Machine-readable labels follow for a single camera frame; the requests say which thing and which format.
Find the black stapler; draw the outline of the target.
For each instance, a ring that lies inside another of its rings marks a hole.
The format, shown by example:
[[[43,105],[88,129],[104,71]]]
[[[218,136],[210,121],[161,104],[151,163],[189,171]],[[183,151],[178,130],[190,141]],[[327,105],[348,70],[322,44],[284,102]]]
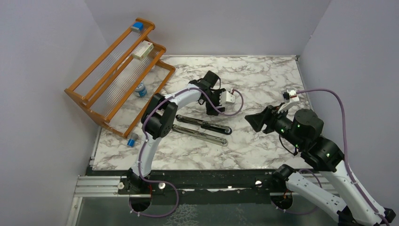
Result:
[[[220,134],[230,135],[232,133],[232,129],[229,126],[220,125],[220,124],[216,124],[213,122],[195,119],[195,118],[191,118],[191,117],[186,117],[186,116],[179,115],[179,114],[176,115],[176,119],[179,122],[188,123],[188,124],[192,124],[192,125],[198,125],[203,129],[217,132]]]

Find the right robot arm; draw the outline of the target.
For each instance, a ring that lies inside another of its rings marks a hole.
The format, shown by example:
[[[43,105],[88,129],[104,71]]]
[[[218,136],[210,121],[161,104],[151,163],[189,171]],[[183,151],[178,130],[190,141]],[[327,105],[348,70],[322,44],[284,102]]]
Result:
[[[360,182],[353,182],[345,167],[344,153],[336,143],[321,135],[324,122],[310,109],[300,109],[294,119],[287,112],[279,113],[278,106],[267,106],[261,113],[246,115],[245,120],[254,131],[277,132],[298,148],[301,157],[318,171],[338,192],[338,196],[305,179],[298,171],[283,164],[273,173],[272,187],[279,192],[286,188],[325,211],[340,226],[379,226],[391,223],[396,213],[384,208],[371,196],[358,190]]]

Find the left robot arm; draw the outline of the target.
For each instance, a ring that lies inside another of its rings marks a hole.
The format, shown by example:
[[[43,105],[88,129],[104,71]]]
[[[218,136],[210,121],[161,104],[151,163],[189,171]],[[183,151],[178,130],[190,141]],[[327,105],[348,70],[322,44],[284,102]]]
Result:
[[[226,89],[214,89],[220,77],[208,71],[203,78],[192,80],[188,85],[169,95],[156,93],[152,96],[142,115],[144,140],[133,165],[128,170],[127,181],[136,193],[146,191],[149,183],[146,179],[151,173],[152,161],[158,145],[172,129],[176,113],[182,107],[203,101],[207,115],[217,116],[225,111],[221,104],[221,94]]]

